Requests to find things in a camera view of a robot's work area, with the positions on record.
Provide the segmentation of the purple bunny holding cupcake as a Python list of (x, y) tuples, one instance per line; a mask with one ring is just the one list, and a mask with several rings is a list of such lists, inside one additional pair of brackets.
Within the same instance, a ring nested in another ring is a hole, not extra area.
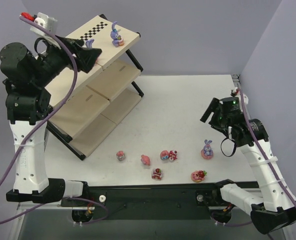
[(121, 35), (119, 34), (119, 31), (116, 29), (116, 24), (117, 23), (118, 23), (117, 21), (114, 21), (112, 23), (111, 32), (110, 32), (110, 37), (112, 39), (112, 44), (116, 48), (124, 45), (124, 40), (121, 37)]

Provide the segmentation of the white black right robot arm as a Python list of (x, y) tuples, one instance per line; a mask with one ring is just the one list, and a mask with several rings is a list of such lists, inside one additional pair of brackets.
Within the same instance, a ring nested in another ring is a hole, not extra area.
[(252, 195), (229, 179), (217, 183), (218, 196), (247, 213), (265, 235), (296, 222), (296, 198), (278, 169), (262, 122), (246, 120), (240, 103), (236, 96), (213, 98), (200, 120), (224, 134), (247, 159), (262, 196)]

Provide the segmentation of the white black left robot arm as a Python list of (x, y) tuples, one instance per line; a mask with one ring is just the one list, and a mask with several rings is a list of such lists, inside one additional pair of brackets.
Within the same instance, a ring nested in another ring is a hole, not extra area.
[(46, 86), (65, 68), (76, 74), (89, 73), (102, 50), (84, 45), (80, 39), (60, 38), (61, 46), (47, 43), (38, 56), (20, 42), (0, 51), (1, 71), (6, 76), (6, 108), (15, 145), (16, 179), (7, 192), (9, 202), (47, 204), (80, 197), (83, 181), (49, 178), (45, 166), (44, 138), (47, 121), (55, 109)]

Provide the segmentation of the beige three-tier shelf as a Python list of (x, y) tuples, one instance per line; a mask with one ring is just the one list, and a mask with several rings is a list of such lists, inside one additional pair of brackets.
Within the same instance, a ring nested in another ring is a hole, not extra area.
[(124, 45), (114, 47), (111, 26), (101, 14), (69, 34), (74, 39), (94, 39), (94, 47), (102, 53), (89, 73), (78, 74), (71, 96), (48, 121), (48, 130), (81, 160), (92, 154), (144, 95), (135, 82), (143, 67), (130, 50), (141, 36), (116, 25)]

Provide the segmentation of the pink bear red cake toy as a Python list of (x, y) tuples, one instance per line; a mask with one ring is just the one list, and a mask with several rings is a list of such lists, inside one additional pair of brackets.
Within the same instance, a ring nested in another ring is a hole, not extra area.
[(160, 153), (160, 159), (162, 161), (169, 160), (170, 162), (173, 162), (177, 160), (177, 155), (178, 155), (178, 152), (176, 150), (170, 150), (170, 151), (163, 150)]

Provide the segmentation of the pink bear strawberry donut toy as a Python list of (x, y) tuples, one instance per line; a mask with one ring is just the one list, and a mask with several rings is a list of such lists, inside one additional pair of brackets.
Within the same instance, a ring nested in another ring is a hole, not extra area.
[(191, 173), (191, 180), (195, 183), (199, 183), (205, 180), (207, 172), (205, 170), (197, 170)]

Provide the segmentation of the pink lying figure toy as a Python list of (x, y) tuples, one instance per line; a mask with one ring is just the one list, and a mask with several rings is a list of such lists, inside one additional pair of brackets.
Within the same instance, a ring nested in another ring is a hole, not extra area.
[(150, 166), (151, 165), (150, 158), (147, 155), (141, 155), (140, 160), (141, 160), (142, 164), (145, 165), (145, 166)]

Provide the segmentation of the strawberry cake slice toy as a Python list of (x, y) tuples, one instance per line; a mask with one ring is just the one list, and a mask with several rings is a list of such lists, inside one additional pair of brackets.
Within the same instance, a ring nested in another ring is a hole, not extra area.
[(163, 172), (160, 168), (154, 168), (152, 170), (152, 174), (151, 174), (152, 179), (155, 180), (162, 180), (163, 178)]

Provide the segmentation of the pink figure flower wreath toy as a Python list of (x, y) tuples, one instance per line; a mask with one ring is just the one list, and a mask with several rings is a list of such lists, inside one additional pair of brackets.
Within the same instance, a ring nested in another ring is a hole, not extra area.
[(116, 153), (116, 158), (118, 161), (123, 161), (126, 158), (126, 154), (124, 151), (120, 150)]

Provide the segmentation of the aluminium table frame rail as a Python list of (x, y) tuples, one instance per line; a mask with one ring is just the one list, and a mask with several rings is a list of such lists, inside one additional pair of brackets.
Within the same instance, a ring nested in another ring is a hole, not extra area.
[(240, 79), (239, 79), (240, 75), (239, 74), (232, 74), (231, 77), (232, 77), (234, 86), (236, 88), (240, 88), (241, 87)]

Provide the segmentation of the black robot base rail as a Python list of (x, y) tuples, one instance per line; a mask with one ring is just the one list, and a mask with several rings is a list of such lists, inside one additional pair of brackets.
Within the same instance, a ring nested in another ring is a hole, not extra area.
[(215, 183), (89, 186), (84, 197), (103, 205), (93, 218), (108, 220), (203, 220), (212, 212), (229, 219), (237, 208), (220, 198)]

